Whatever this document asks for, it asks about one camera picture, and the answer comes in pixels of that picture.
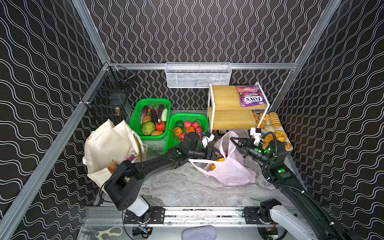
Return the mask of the yellow pear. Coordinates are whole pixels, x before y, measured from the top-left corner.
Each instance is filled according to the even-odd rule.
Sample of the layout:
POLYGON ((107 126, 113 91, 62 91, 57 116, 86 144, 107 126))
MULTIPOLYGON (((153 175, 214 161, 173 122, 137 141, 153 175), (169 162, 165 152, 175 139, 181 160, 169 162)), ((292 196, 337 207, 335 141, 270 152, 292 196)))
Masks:
MULTIPOLYGON (((217 163, 217 162, 224 162, 224 161, 225 161, 225 159, 224 159, 224 158, 221 158, 221 159, 216 160, 216 163, 217 163)), ((210 165, 210 169, 211 169, 211 171, 213 171, 215 168, 216 168, 216 165, 215 165, 215 164, 211 164, 211 165, 210 165)))

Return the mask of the pink plastic grocery bag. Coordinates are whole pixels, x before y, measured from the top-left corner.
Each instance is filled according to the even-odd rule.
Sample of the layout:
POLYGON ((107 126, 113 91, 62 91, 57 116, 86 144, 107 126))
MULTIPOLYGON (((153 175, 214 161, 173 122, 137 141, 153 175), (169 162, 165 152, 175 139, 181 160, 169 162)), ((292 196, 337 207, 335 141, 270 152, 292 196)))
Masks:
POLYGON ((217 162, 207 159, 189 159, 189 162, 207 178, 214 178, 225 186, 243 186, 256 182, 257 174, 245 167, 243 155, 231 142, 231 137, 238 137, 233 131, 227 132, 214 145, 223 155, 225 161, 217 162), (216 168, 211 171, 210 165, 216 168))

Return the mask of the cream canvas tote bag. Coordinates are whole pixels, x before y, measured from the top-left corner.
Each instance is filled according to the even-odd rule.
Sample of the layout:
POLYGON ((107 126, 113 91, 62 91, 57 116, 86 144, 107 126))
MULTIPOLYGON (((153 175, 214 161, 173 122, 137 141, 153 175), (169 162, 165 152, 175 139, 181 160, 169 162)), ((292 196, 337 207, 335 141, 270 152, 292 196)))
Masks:
POLYGON ((88 177, 102 187, 112 176, 108 170, 111 161, 120 165, 127 157, 136 155, 132 163, 140 163, 146 160, 147 150, 148 146, 124 120, 117 125, 107 120, 86 139, 83 164, 88 177))

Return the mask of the purple candy bag shelf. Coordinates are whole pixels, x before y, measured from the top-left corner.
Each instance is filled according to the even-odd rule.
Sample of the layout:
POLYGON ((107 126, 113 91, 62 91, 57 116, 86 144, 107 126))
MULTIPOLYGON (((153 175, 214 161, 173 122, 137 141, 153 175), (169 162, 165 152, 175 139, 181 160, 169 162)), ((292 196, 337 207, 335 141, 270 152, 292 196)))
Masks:
POLYGON ((130 161, 131 163, 137 158, 137 156, 129 156, 126 158, 127 161, 130 161))

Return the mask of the orange Fox's candy bag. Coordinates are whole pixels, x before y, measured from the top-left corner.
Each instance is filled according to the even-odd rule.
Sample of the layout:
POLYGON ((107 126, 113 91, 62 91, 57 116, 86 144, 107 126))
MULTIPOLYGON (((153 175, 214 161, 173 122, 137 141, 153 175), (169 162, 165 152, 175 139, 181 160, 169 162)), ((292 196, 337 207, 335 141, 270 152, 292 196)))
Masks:
POLYGON ((119 164, 115 163, 114 161, 111 161, 110 165, 108 166, 108 170, 111 174, 113 174, 118 167, 119 167, 119 164))

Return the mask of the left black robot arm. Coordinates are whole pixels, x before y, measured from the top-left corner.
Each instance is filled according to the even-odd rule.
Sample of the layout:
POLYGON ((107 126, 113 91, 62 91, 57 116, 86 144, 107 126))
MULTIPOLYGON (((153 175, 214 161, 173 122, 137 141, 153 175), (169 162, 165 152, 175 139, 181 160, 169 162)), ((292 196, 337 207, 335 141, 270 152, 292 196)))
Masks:
POLYGON ((105 182, 104 190, 119 211, 126 210, 136 201, 146 179, 179 168, 189 160, 214 159, 218 152, 214 147, 214 137, 209 132, 201 136, 189 133, 180 144, 159 157, 140 163, 123 161, 105 182))

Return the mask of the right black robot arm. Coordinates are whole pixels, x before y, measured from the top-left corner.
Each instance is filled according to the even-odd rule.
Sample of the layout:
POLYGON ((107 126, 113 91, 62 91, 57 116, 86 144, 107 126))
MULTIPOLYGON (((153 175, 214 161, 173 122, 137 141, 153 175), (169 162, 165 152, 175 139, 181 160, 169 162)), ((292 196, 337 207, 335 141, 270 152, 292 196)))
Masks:
POLYGON ((283 193, 304 217, 301 221, 289 213, 277 200, 260 204, 259 216, 262 222, 281 225, 298 240, 359 240, 353 230, 343 228, 331 219, 326 210, 303 188, 295 173, 285 164, 288 155, 285 144, 270 132, 272 140, 267 147, 255 145, 255 139, 231 137, 231 142, 244 156, 250 156, 261 166, 267 182, 283 193))

